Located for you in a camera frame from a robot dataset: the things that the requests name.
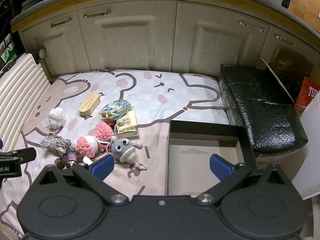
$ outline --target black leather cushion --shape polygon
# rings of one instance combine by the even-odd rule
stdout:
[[[246,127],[256,157],[291,153],[308,142],[288,95],[269,71],[221,65],[219,86],[230,122]]]

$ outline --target oval wooden box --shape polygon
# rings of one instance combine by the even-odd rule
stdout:
[[[88,117],[97,108],[98,104],[101,102],[98,93],[91,93],[79,106],[80,115],[83,117]]]

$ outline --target cabinet door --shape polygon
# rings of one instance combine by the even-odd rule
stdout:
[[[313,61],[313,67],[311,69],[311,73],[308,76],[308,78],[316,82],[317,84],[320,84],[320,53],[319,52],[316,52],[316,56]]]
[[[221,64],[254,66],[268,29],[235,11],[178,1],[172,71],[217,76]]]
[[[116,2],[78,13],[93,70],[171,70],[176,1]]]
[[[42,63],[51,75],[90,71],[77,11],[69,12],[22,31],[26,51],[46,48]]]
[[[273,25],[270,26],[268,35],[266,37],[265,44],[260,53],[262,57],[268,64],[274,62],[281,50],[288,51],[288,53],[296,55],[301,55],[310,62],[312,65],[319,65],[317,51],[310,47],[308,44],[293,36],[292,34],[279,29]],[[259,59],[256,63],[257,68],[264,69],[264,63]],[[305,71],[300,73],[300,75],[308,76],[311,72],[310,66],[305,67]]]

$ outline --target wall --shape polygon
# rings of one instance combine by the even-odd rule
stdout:
[[[320,32],[320,0],[291,0],[288,10]]]

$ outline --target black box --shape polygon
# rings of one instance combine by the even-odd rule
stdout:
[[[219,183],[209,166],[214,153],[232,164],[245,163],[256,168],[244,127],[172,120],[168,136],[167,194],[195,197]]]

